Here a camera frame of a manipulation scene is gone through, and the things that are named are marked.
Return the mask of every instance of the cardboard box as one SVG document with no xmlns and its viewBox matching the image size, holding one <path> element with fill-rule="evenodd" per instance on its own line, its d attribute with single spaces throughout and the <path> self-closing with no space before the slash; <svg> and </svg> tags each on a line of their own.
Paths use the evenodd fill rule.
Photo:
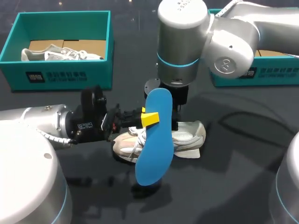
<svg viewBox="0 0 299 224">
<path fill-rule="evenodd" d="M 217 14 L 220 9 L 210 9 Z M 299 59 L 283 53 L 258 50 L 251 68 L 239 78 L 221 78 L 210 72 L 214 86 L 267 86 L 299 84 Z"/>
<path fill-rule="evenodd" d="M 21 51 L 58 47 L 97 54 L 103 60 L 21 61 Z M 19 13 L 0 55 L 12 91 L 112 88 L 114 37 L 110 11 Z"/>
</svg>

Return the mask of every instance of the yellow bracket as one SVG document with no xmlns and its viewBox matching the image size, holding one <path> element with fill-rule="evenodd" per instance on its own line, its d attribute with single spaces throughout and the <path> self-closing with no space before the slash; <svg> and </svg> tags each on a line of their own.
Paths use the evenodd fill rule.
<svg viewBox="0 0 299 224">
<path fill-rule="evenodd" d="M 143 127 L 159 123 L 159 121 L 160 119 L 158 112 L 141 114 L 141 124 Z"/>
</svg>

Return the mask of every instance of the label sticker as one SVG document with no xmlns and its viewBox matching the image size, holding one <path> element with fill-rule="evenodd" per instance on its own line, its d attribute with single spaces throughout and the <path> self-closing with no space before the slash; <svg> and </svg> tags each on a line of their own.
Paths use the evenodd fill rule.
<svg viewBox="0 0 299 224">
<path fill-rule="evenodd" d="M 295 78 L 299 68 L 261 68 L 259 78 Z"/>
<path fill-rule="evenodd" d="M 82 130 L 82 129 L 92 128 L 93 124 L 91 122 L 88 122 L 88 123 L 84 123 L 84 124 L 78 124 L 77 126 L 78 126 L 79 130 Z"/>
<path fill-rule="evenodd" d="M 44 83 L 43 74 L 40 71 L 27 71 L 26 76 L 31 83 Z"/>
<path fill-rule="evenodd" d="M 47 72 L 47 79 L 51 83 L 55 82 L 85 82 L 87 81 L 86 73 L 80 72 Z"/>
</svg>

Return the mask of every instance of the shoe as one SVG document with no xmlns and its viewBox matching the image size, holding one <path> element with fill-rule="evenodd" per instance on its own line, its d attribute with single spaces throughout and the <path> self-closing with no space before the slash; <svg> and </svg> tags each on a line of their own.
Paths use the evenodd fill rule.
<svg viewBox="0 0 299 224">
<path fill-rule="evenodd" d="M 178 122 L 178 130 L 172 131 L 174 154 L 177 157 L 197 159 L 199 148 L 206 139 L 206 130 L 200 121 Z M 130 127 L 129 131 L 114 139 L 113 151 L 120 158 L 136 163 L 146 140 L 146 129 Z"/>
<path fill-rule="evenodd" d="M 32 51 L 23 49 L 21 61 L 64 61 L 64 60 L 103 60 L 96 54 L 88 54 L 86 51 L 75 51 L 70 48 L 61 48 L 51 44 L 47 49 Z"/>
</svg>

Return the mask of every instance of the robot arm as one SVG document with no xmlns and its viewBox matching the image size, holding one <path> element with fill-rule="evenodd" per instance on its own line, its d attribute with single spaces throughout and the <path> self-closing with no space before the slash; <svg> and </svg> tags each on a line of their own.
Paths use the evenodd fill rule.
<svg viewBox="0 0 299 224">
<path fill-rule="evenodd" d="M 217 17 L 202 0 L 163 0 L 158 17 L 158 77 L 169 88 L 188 86 L 200 60 L 218 76 L 237 78 L 257 49 L 299 55 L 297 8 L 238 2 Z"/>
<path fill-rule="evenodd" d="M 47 138 L 55 149 L 71 144 L 110 140 L 121 128 L 142 126 L 142 108 L 121 112 L 119 104 L 107 110 L 106 97 L 100 86 L 81 92 L 81 104 L 74 111 L 66 105 L 28 107 L 0 112 L 0 120 L 19 121 Z M 177 130 L 177 114 L 172 129 Z"/>
</svg>

